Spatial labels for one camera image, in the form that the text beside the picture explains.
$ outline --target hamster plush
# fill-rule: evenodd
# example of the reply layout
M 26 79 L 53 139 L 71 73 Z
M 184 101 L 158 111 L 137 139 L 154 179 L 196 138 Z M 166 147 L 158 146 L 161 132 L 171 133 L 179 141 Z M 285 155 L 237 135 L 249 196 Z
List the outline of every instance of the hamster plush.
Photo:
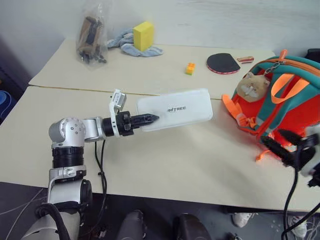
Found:
M 248 72 L 236 87 L 237 94 L 249 103 L 256 102 L 267 93 L 270 82 L 264 75 Z

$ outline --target yellow sponge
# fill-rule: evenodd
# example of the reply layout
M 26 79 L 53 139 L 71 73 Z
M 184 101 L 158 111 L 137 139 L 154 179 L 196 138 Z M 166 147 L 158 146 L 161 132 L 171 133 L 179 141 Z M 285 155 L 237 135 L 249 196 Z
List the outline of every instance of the yellow sponge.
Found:
M 154 43 L 154 25 L 145 21 L 133 28 L 133 44 L 140 51 L 145 51 Z

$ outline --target table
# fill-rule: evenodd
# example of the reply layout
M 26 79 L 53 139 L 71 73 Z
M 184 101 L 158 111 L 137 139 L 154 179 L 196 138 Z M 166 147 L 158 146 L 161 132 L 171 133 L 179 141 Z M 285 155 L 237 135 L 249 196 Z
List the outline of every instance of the table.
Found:
M 47 187 L 51 168 L 49 126 L 64 117 L 109 117 L 111 93 L 30 86 L 0 126 L 0 181 Z M 124 110 L 136 114 L 139 96 Z M 254 161 L 255 138 L 239 130 L 220 100 L 212 120 L 128 137 L 110 137 L 104 153 L 109 194 L 282 210 L 294 170 L 279 160 Z M 94 144 L 86 143 L 86 179 L 101 193 Z M 319 188 L 300 177 L 289 210 L 309 211 Z
M 77 60 L 74 40 L 66 39 L 30 85 L 125 93 L 159 95 L 181 90 L 207 88 L 212 99 L 232 95 L 238 82 L 254 64 L 273 57 L 267 50 L 226 49 L 195 46 L 156 45 L 164 54 L 155 57 L 133 57 L 119 48 L 109 50 L 108 63 L 97 69 Z M 206 66 L 212 54 L 230 53 L 234 58 L 254 56 L 253 63 L 239 64 L 239 72 L 220 75 Z M 192 76 L 185 74 L 188 63 L 195 63 Z

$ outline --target plastic bag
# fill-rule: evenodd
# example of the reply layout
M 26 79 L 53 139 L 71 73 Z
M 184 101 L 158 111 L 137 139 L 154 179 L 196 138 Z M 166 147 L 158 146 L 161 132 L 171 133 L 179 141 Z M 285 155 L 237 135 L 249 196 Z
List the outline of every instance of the plastic bag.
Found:
M 86 0 L 76 52 L 79 59 L 89 66 L 107 63 L 107 13 L 105 0 Z

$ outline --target white sneaker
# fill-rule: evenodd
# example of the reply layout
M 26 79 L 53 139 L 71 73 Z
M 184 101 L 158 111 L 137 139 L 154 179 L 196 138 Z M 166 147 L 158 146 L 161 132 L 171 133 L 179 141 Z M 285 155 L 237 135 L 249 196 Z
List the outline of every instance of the white sneaker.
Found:
M 255 215 L 255 213 L 238 212 L 232 215 L 233 223 L 239 228 L 243 228 L 247 225 L 249 219 Z
M 288 216 L 288 225 L 292 226 L 293 224 L 297 223 L 303 216 Z M 294 229 L 291 230 L 294 235 L 298 238 L 304 238 L 307 235 L 307 223 L 304 221 L 300 225 L 296 226 Z

